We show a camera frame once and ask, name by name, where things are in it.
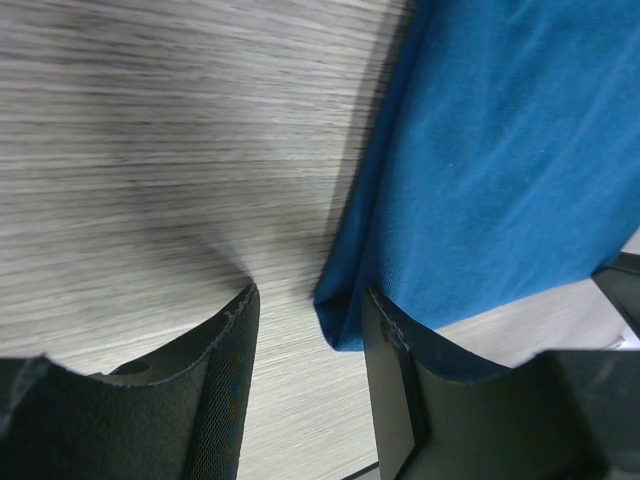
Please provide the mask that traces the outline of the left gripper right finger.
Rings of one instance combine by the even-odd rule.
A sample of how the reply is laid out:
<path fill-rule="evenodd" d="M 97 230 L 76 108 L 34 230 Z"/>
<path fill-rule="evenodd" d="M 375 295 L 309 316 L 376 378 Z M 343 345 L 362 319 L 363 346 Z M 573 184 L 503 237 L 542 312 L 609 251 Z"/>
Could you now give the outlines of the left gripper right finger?
<path fill-rule="evenodd" d="M 639 355 L 484 359 L 368 291 L 362 325 L 384 479 L 635 479 Z"/>

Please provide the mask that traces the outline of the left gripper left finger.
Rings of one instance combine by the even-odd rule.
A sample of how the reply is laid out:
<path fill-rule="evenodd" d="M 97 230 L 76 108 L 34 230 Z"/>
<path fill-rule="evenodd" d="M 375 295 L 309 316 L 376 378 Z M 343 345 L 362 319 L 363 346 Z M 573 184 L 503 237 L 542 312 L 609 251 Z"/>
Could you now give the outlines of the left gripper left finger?
<path fill-rule="evenodd" d="M 220 312 L 108 374 L 1 362 L 5 479 L 233 479 L 260 317 L 249 285 Z"/>

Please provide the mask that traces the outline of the dark blue t shirt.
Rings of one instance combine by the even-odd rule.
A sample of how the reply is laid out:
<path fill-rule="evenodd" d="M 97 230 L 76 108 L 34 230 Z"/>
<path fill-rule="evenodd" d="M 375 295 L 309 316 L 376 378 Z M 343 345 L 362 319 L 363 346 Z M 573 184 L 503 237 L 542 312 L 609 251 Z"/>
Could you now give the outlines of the dark blue t shirt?
<path fill-rule="evenodd" d="M 639 226 L 639 5 L 420 1 L 314 307 L 436 329 L 591 276 Z"/>

